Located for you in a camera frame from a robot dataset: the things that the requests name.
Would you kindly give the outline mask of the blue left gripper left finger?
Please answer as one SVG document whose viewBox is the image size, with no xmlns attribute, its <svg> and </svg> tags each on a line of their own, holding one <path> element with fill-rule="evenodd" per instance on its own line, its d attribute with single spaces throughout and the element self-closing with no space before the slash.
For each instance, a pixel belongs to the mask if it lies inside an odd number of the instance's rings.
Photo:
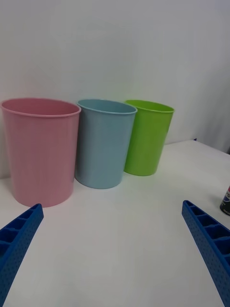
<svg viewBox="0 0 230 307">
<path fill-rule="evenodd" d="M 43 218 L 42 205 L 36 204 L 0 230 L 0 306 Z"/>
</svg>

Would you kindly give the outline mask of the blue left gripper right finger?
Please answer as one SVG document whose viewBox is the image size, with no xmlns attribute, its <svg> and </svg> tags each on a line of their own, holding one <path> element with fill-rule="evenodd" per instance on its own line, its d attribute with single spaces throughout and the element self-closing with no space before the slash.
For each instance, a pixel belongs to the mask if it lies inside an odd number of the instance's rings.
<svg viewBox="0 0 230 307">
<path fill-rule="evenodd" d="M 223 305 L 230 306 L 230 231 L 190 201 L 182 216 L 212 277 Z"/>
</svg>

